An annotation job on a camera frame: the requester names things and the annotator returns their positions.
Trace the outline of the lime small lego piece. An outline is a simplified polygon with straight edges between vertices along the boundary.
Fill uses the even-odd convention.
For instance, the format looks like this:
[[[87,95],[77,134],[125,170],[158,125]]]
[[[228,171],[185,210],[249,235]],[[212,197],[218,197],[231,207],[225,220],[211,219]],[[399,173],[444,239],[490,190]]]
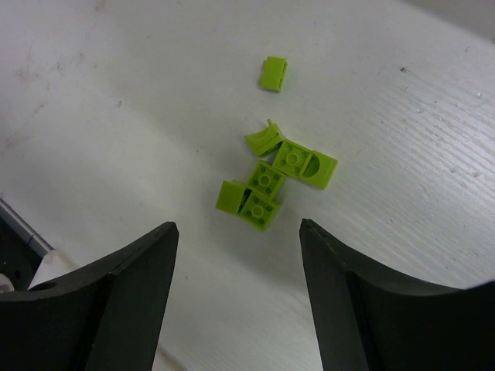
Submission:
[[[286,59],[277,56],[268,56],[262,64],[259,78],[260,88],[280,93],[282,91],[287,67],[288,63]]]

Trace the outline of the lime lego cluster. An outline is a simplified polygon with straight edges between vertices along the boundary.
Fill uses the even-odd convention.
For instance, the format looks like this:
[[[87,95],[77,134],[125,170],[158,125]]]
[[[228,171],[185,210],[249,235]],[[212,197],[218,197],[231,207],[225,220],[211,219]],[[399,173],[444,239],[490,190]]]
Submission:
[[[277,197],[287,178],[325,189],[338,164],[335,158],[287,139],[271,120],[244,138],[258,162],[247,181],[223,181],[216,208],[261,231],[270,227],[282,205]]]

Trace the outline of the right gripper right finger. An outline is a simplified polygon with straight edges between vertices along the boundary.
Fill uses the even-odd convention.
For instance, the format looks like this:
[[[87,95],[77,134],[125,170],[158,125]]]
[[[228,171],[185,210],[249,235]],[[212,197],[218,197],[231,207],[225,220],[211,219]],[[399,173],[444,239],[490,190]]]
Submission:
[[[302,262],[325,370],[492,370],[494,284],[460,289],[396,271],[312,220]]]

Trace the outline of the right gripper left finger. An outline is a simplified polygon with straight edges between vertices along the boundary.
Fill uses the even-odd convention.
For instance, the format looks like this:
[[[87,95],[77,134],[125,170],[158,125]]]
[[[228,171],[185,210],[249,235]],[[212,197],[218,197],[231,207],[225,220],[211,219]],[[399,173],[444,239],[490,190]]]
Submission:
[[[157,226],[84,267],[1,296],[3,370],[150,370],[179,231]]]

